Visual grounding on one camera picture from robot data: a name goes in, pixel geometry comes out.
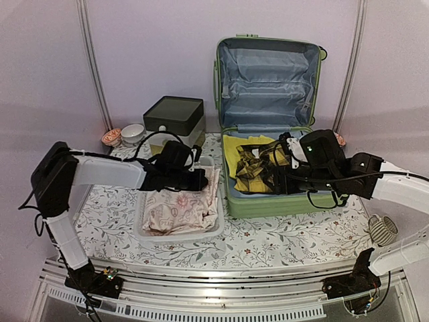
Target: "patterned bowl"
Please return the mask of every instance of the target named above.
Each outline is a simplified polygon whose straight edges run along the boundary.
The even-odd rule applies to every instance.
[[[121,129],[112,129],[108,131],[101,141],[107,146],[118,146],[121,143]]]

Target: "white bowl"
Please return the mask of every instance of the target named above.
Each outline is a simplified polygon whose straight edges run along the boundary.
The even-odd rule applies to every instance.
[[[122,129],[121,135],[122,140],[127,143],[134,144],[143,139],[143,136],[145,135],[145,127],[142,126],[142,124],[131,124]]]

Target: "white container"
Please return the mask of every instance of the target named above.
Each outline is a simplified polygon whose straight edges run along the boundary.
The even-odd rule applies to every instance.
[[[196,166],[213,166],[215,161],[210,156],[201,156],[200,162],[195,164]],[[140,241],[152,242],[157,244],[174,244],[174,243],[184,243],[184,242],[208,242],[213,237],[220,235],[225,228],[225,218],[223,215],[223,205],[222,205],[222,196],[221,192],[217,190],[217,219],[213,227],[208,231],[204,232],[192,232],[192,233],[183,233],[178,235],[167,235],[167,236],[152,236],[147,231],[142,230],[143,227],[143,208],[145,204],[145,193],[139,193],[137,197],[137,202],[135,205],[135,217],[134,217],[134,236]]]
[[[135,144],[143,139],[145,127],[142,124],[131,124],[122,129],[121,135],[125,142]]]

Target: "plastic basket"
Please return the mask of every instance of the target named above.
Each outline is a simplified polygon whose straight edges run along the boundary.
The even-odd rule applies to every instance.
[[[213,158],[209,156],[202,156],[200,162],[196,165],[201,166],[213,166],[215,164]],[[182,233],[178,235],[167,235],[167,236],[152,236],[147,231],[142,230],[143,227],[143,207],[145,204],[146,193],[141,192],[137,196],[137,202],[135,206],[135,220],[134,220],[134,236],[140,241],[159,243],[159,244],[176,244],[184,242],[207,242],[213,237],[220,235],[225,227],[225,219],[223,214],[222,196],[221,192],[217,190],[217,213],[218,217],[208,231],[204,232],[193,232],[193,233]]]

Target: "open suitcase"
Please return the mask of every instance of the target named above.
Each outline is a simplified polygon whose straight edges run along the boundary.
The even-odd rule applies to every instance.
[[[221,40],[214,62],[214,99],[222,136],[248,138],[261,134],[278,140],[285,131],[300,138],[311,131],[320,63],[326,51],[314,44],[243,35]],[[319,211],[306,194],[243,194],[223,149],[226,196],[236,218],[293,215]],[[316,193],[317,207],[334,205],[330,193]]]

